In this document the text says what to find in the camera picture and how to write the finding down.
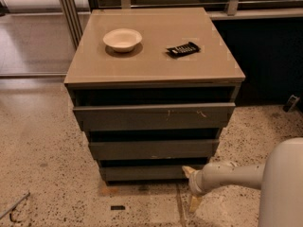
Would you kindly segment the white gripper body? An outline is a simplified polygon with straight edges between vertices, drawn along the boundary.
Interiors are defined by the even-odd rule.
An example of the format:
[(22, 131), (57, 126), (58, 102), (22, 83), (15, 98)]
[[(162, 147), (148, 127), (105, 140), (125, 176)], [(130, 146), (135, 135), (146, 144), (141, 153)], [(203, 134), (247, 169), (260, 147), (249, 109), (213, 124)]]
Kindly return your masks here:
[(188, 186), (193, 196), (200, 197), (205, 194), (203, 175), (201, 170), (194, 170), (189, 175)]

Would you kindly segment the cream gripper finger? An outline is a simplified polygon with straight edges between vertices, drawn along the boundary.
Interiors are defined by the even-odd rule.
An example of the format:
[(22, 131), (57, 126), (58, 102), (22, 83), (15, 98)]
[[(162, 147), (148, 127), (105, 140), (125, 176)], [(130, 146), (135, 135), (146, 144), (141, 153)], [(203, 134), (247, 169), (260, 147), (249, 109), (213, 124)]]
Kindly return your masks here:
[(190, 166), (182, 166), (182, 170), (184, 171), (187, 178), (189, 178), (190, 175), (195, 171), (195, 169)]
[(201, 197), (196, 197), (191, 195), (189, 198), (189, 208), (188, 208), (189, 213), (194, 213), (200, 206), (201, 202), (202, 202)]

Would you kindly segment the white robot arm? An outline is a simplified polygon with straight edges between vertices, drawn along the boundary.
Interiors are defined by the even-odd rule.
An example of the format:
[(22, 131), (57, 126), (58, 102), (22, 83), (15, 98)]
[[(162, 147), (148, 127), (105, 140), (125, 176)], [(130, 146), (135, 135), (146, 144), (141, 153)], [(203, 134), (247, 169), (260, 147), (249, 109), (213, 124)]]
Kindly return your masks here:
[(201, 169), (182, 167), (191, 193), (191, 212), (202, 196), (228, 185), (258, 189), (258, 227), (303, 227), (303, 138), (275, 146), (263, 164), (237, 166), (232, 161), (206, 164)]

